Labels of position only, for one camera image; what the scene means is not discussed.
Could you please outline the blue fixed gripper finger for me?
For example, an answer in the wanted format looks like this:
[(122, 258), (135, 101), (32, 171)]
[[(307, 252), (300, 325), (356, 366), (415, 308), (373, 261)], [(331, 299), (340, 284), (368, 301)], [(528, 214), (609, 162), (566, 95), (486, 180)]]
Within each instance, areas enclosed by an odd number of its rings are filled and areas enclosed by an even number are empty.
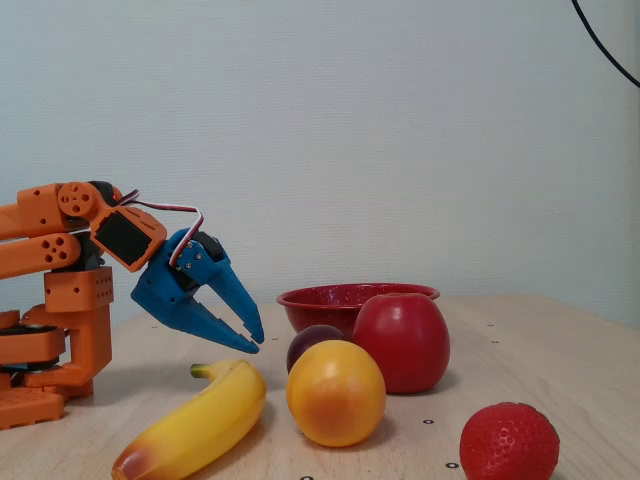
[(259, 352), (259, 347), (254, 341), (235, 332), (193, 298), (179, 301), (174, 305), (172, 325), (177, 330), (233, 350), (248, 354)]

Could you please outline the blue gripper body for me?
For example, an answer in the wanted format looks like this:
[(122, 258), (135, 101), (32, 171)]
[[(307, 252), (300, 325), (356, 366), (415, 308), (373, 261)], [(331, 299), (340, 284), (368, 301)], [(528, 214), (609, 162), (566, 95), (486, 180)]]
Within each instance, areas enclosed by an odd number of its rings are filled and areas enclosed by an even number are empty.
[(169, 260), (186, 232), (178, 230), (162, 244), (140, 276), (131, 298), (171, 329), (223, 329), (224, 322), (194, 298), (206, 282), (191, 278), (189, 273), (194, 273), (201, 261), (210, 266), (223, 260), (224, 248), (217, 238), (197, 231), (192, 247), (184, 250), (192, 268), (183, 266), (178, 270), (169, 265)]

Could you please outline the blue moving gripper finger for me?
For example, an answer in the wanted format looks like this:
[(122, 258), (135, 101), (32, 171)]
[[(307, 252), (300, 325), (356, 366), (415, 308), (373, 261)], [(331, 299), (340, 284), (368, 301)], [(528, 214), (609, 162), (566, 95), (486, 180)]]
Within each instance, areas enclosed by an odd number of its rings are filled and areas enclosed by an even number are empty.
[(191, 240), (178, 255), (180, 272), (189, 278), (196, 292), (208, 286), (243, 322), (256, 344), (264, 342), (258, 307), (236, 276), (225, 249), (217, 240)]

